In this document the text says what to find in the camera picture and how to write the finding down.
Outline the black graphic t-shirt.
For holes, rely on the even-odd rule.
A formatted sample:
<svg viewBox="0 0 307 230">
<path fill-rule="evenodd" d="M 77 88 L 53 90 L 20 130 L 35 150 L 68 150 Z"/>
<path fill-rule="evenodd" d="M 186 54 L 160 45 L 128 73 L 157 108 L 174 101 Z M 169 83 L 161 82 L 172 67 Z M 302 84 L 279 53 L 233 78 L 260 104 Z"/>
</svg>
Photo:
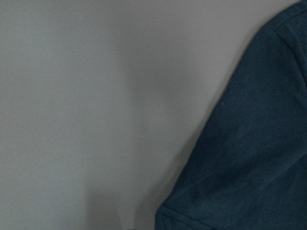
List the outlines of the black graphic t-shirt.
<svg viewBox="0 0 307 230">
<path fill-rule="evenodd" d="M 306 229 L 306 1 L 255 35 L 154 227 Z"/>
</svg>

